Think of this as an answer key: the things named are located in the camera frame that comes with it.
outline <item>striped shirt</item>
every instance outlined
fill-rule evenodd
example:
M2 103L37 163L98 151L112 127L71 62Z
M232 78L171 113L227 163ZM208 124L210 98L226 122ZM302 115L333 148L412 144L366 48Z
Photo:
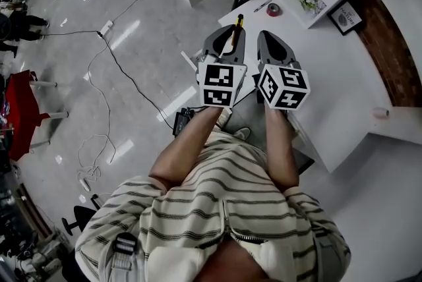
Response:
M219 241L230 234L270 278L316 281L314 235L323 229L348 264L349 248L319 202L298 187L282 194L265 168L261 150L213 132L181 186L167 192L149 177L121 184L78 239L76 260L89 280L103 281L111 242L129 231L138 235L143 280L165 281L158 266L171 266L172 260L180 265L195 257L197 268L190 276L168 277L191 281ZM178 249L177 257L173 249Z

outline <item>black and white marker cube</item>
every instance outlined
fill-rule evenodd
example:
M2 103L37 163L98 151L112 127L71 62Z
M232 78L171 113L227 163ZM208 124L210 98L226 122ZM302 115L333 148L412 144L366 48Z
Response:
M258 82L272 109L297 110L311 92L306 71L265 64Z
M198 83L201 105L233 107L246 70L246 65L199 63Z

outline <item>pen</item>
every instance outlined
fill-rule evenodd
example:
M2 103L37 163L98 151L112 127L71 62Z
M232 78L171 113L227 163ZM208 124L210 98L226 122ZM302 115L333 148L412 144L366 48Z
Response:
M256 13L257 11L261 10L262 8L264 8L267 4L269 4L272 0L268 0L267 2L263 3L262 5L260 5L258 8L256 8L253 12Z

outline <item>picture frame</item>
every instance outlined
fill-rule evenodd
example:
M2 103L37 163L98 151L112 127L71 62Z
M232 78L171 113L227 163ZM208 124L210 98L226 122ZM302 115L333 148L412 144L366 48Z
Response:
M340 3L328 13L328 17L343 36L352 30L362 28L364 25L363 19L350 4L350 1Z

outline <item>black device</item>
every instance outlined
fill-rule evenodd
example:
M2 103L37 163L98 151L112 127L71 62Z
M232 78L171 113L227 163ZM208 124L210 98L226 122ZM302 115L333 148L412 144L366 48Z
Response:
M195 116L195 111L189 108L182 108L180 112L176 113L174 120L173 135L177 137L189 121Z

